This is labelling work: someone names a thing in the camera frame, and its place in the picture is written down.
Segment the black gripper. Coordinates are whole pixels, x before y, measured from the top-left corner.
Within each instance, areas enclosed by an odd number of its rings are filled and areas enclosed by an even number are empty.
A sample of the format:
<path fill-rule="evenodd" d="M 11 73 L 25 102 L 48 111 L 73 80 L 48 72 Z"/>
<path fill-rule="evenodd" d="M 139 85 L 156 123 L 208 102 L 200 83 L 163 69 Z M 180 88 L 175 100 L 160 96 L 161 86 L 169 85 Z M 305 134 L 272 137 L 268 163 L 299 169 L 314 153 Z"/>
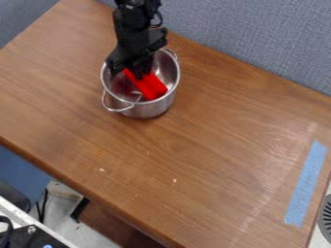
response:
<path fill-rule="evenodd" d="M 167 45 L 167 29 L 159 11 L 117 8 L 112 13 L 116 47 L 105 59 L 109 74 L 125 68 L 141 79 L 151 73 L 153 53 Z"/>

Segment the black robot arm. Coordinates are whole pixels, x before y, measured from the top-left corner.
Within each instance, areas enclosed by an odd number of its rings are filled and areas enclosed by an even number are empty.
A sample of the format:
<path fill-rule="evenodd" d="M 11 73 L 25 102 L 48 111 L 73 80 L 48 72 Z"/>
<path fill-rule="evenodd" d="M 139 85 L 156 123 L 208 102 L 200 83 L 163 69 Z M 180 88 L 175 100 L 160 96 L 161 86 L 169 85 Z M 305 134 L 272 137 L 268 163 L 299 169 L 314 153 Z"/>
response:
<path fill-rule="evenodd" d="M 128 69 L 137 79 L 151 72 L 153 53 L 167 46 L 160 0 L 115 0 L 116 47 L 105 59 L 113 75 Z"/>

